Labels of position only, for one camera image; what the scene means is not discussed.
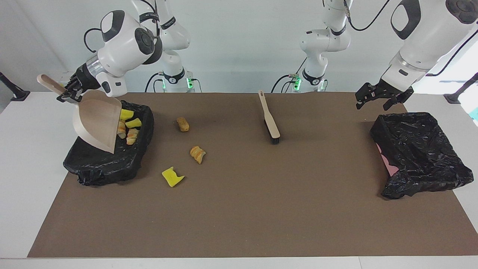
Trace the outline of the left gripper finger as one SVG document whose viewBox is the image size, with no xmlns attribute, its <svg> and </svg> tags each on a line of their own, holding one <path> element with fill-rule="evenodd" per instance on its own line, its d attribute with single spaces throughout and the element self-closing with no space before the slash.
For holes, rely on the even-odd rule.
<svg viewBox="0 0 478 269">
<path fill-rule="evenodd" d="M 356 108 L 361 109 L 365 103 L 377 99 L 376 89 L 377 87 L 370 83 L 363 84 L 356 92 Z"/>
<path fill-rule="evenodd" d="M 390 97 L 383 105 L 384 111 L 388 111 L 393 105 L 406 102 L 411 97 L 411 95 L 412 93 L 401 93 L 396 96 Z"/>
</svg>

